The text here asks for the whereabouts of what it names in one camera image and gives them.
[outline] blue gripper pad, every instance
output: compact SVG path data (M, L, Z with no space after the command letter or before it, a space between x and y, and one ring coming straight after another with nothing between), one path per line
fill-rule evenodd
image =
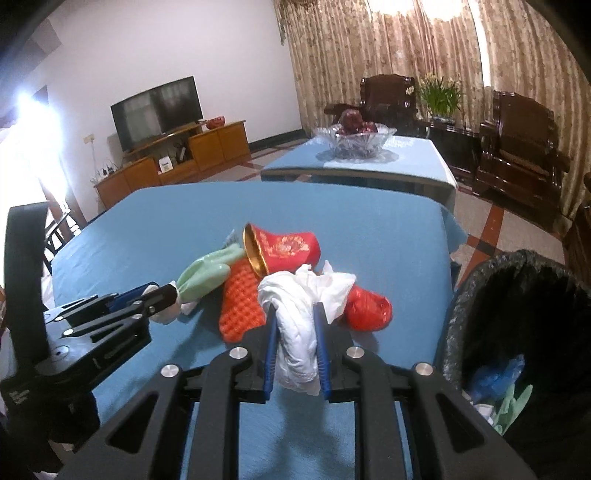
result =
M117 310L124 309L127 305L129 305L132 301L141 297L144 293L144 290L148 288L148 285L156 285L157 283L150 282L142 285L140 287L134 288L132 290L126 291L121 295L117 295L115 299L107 305L110 312L116 312Z
M324 305L316 303L314 305L314 328L316 330L316 358L318 360L318 375L320 376L320 389L324 399L330 398L330 357L324 338L326 322L326 313Z
M267 328L269 329L269 342L267 345L267 353L265 354L265 377L263 380L262 389L265 393L265 398L271 398L273 391L273 380L275 378L275 361L277 359L277 347L279 345L279 330L277 329L277 312L274 307L271 307L269 315L267 316Z

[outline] white wall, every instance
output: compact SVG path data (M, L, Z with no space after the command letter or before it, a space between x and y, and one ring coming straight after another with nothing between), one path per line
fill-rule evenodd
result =
M117 156L111 105L131 95L192 75L204 117L246 119L249 142L301 128L272 0L66 0L50 21L62 45L24 87L47 85L66 176L87 219L99 204L82 138L95 135L99 168Z

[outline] orange mesh object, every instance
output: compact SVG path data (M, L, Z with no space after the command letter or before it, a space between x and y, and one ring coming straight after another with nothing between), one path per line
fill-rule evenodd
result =
M247 258L230 267L230 276L223 286L220 315L220 333L225 342L239 342L244 332L265 324L265 313L257 300L260 282Z

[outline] tv stand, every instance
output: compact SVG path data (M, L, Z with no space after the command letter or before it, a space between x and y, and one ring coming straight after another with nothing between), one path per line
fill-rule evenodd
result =
M190 124L183 125L182 127L175 128L173 131L165 133L163 135L159 135L151 140L147 141L144 145L140 147L133 148L123 154L123 162L127 163L129 161L139 160L142 157L145 157L146 152L149 150L160 146L163 142L172 141L180 136L189 135L197 135L203 133L203 127L205 126L205 122L191 122Z
M205 132L202 131L202 125L190 124L127 153L124 158L131 158L132 155L141 158L132 160L95 185L105 208L108 210L139 189L198 182L249 161L251 152L248 150L244 122L229 123ZM164 141L191 131L198 133L187 140L189 158L176 164L172 170L161 173L158 159L163 155L149 155L147 152L150 149L158 150Z

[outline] green glove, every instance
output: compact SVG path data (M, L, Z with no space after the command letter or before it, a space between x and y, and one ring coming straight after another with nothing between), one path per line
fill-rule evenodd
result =
M218 288L230 276L230 265L244 255L240 245L232 244L195 260L177 280L181 303L198 301Z
M507 388L505 398L501 404L501 408L497 413L492 415L494 422L494 429L501 435L504 435L511 424L517 419L519 414L523 411L531 397L531 392L534 389L532 385L528 385L516 400L515 384Z

